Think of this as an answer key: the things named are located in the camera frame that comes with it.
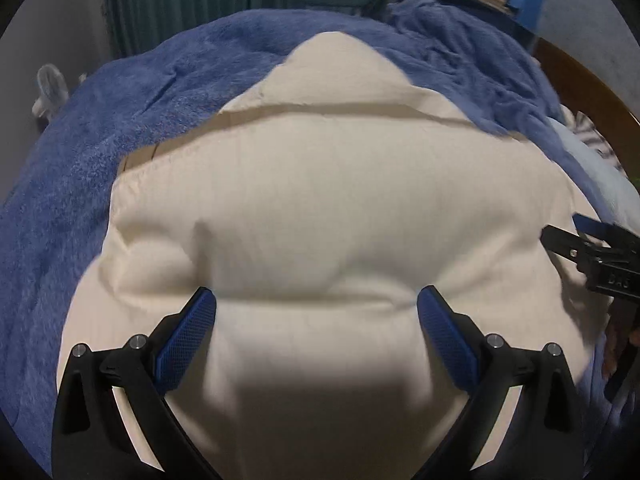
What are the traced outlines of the person's right hand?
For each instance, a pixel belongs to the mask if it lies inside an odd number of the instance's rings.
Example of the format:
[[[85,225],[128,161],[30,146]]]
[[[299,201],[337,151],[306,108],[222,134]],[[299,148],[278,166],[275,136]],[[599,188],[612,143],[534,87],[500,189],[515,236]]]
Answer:
[[[639,345],[639,327],[634,327],[636,307],[627,301],[615,299],[608,308],[605,327],[602,376],[610,378],[617,370],[618,361],[627,344]]]

